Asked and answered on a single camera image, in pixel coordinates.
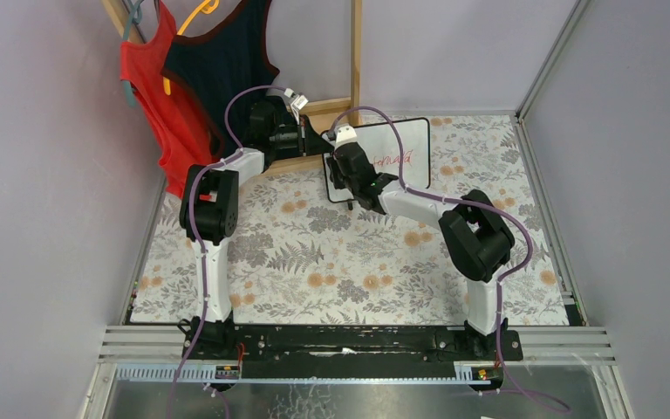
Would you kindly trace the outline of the white whiteboard black frame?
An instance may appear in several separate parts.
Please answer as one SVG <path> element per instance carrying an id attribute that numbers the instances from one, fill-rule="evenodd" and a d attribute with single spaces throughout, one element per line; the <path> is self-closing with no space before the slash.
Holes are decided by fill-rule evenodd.
<path id="1" fill-rule="evenodd" d="M 405 182 L 427 189 L 431 182 L 429 120 L 420 117 L 394 120 L 393 124 L 402 140 L 403 155 L 387 122 L 365 124 L 353 129 L 358 144 L 365 150 L 376 172 L 399 175 L 399 165 L 403 162 Z"/>

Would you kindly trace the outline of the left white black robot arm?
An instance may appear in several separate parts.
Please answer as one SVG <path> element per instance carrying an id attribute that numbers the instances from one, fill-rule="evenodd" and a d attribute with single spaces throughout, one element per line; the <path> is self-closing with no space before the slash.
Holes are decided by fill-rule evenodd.
<path id="1" fill-rule="evenodd" d="M 227 254 L 237 227 L 241 186 L 275 161 L 332 150 L 306 115 L 280 97 L 266 96 L 250 110 L 242 148 L 217 163 L 189 168 L 179 215 L 192 242 L 198 282 L 197 313 L 179 324 L 188 347 L 199 339 L 223 343 L 231 327 Z"/>

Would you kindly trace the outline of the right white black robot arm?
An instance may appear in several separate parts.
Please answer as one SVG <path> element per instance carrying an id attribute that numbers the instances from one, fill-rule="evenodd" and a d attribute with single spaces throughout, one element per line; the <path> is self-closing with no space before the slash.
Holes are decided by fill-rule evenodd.
<path id="1" fill-rule="evenodd" d="M 456 270 L 467 280 L 467 326 L 490 336 L 505 320 L 499 283 L 508 267 L 515 237 L 483 192 L 471 190 L 459 200 L 433 196 L 424 189 L 404 189 L 400 178 L 379 173 L 356 142 L 335 147 L 334 171 L 365 209 L 403 216 L 441 232 Z"/>

